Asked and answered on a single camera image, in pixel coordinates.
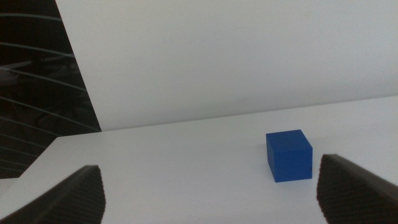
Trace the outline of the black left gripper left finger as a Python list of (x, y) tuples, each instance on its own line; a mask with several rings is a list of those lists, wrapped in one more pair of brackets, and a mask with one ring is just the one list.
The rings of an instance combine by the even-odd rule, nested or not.
[(2, 218), (1, 223), (99, 224), (105, 208), (99, 166), (83, 166), (46, 193)]

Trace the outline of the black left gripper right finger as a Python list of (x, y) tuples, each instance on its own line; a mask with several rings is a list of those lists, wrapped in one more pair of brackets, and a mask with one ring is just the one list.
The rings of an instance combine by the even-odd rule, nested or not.
[(337, 154), (322, 156), (317, 200), (328, 223), (397, 223), (397, 186)]

